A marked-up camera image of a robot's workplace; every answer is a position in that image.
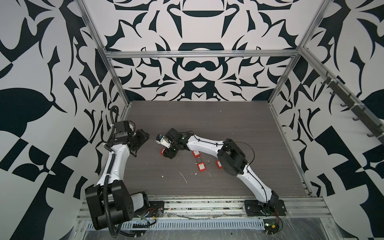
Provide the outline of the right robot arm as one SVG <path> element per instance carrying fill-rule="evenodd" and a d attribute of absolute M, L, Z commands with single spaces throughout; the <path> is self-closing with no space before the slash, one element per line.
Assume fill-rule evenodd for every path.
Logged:
<path fill-rule="evenodd" d="M 275 211 L 279 196 L 257 177 L 246 159 L 246 154 L 231 139 L 215 141 L 205 139 L 192 131 L 178 132 L 171 128 L 165 135 L 158 135 L 156 142 L 164 147 L 162 155 L 173 159 L 180 151 L 199 152 L 216 157 L 224 171 L 240 179 L 255 195 L 263 210 Z"/>

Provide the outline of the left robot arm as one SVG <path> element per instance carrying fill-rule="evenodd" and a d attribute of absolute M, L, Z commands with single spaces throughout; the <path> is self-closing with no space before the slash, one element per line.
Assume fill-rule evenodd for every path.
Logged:
<path fill-rule="evenodd" d="M 150 138 L 136 130 L 132 121 L 113 124 L 111 138 L 104 145 L 109 156 L 102 176 L 94 187 L 86 189 L 86 201 L 96 230 L 108 229 L 112 237 L 121 233 L 123 223 L 144 213 L 150 203 L 145 192 L 130 194 L 123 177 L 127 160 Z"/>

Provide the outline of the small electronics board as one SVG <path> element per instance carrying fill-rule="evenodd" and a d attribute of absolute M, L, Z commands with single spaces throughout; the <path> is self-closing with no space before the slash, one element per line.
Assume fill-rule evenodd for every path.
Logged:
<path fill-rule="evenodd" d="M 283 222 L 279 218 L 264 219 L 264 233 L 273 236 L 279 233 L 283 228 Z"/>

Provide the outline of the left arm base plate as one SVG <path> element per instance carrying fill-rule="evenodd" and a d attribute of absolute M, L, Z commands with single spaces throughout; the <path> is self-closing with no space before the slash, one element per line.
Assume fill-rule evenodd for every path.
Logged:
<path fill-rule="evenodd" d="M 144 203 L 144 206 L 135 210 L 134 217 L 161 217 L 164 214 L 165 202 L 164 201 L 149 201 Z"/>

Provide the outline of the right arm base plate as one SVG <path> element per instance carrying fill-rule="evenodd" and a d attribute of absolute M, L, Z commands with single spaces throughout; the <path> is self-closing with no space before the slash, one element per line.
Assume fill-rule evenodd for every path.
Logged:
<path fill-rule="evenodd" d="M 244 204 L 248 217 L 286 216 L 287 209 L 283 200 L 278 200 L 274 209 L 257 200 L 245 200 Z"/>

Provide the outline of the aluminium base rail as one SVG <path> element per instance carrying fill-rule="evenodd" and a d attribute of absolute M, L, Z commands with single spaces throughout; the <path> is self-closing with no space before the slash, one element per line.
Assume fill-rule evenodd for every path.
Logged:
<path fill-rule="evenodd" d="M 167 218 L 224 218 L 246 217 L 247 197 L 219 196 L 150 196 L 149 201 L 164 202 L 161 208 Z M 331 212 L 323 198 L 281 198 L 286 217 L 330 218 Z"/>

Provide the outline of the black hook rail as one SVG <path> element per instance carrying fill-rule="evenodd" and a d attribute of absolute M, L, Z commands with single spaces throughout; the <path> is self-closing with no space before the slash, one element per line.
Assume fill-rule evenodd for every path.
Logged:
<path fill-rule="evenodd" d="M 330 100 L 328 103 L 329 111 L 331 111 L 331 105 L 334 98 L 342 101 L 341 108 L 347 111 L 352 111 L 355 115 L 353 120 L 361 122 L 370 133 L 367 134 L 369 138 L 378 139 L 382 145 L 384 144 L 384 123 L 364 104 L 358 97 L 349 90 L 343 81 L 333 78 L 329 72 L 320 74 L 324 79 L 322 86 L 326 86 L 330 89 Z"/>

